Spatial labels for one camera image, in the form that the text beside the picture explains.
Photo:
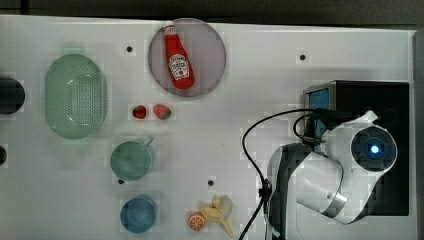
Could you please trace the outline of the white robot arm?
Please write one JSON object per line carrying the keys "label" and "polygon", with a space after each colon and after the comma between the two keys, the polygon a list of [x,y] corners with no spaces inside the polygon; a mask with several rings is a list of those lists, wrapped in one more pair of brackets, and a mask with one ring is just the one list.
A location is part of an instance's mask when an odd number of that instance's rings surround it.
{"label": "white robot arm", "polygon": [[394,138],[377,119],[368,111],[326,130],[315,140],[318,152],[302,143],[277,148],[266,173],[266,240],[288,240],[288,223],[296,219],[290,212],[298,204],[344,225],[368,215],[377,182],[398,157]]}

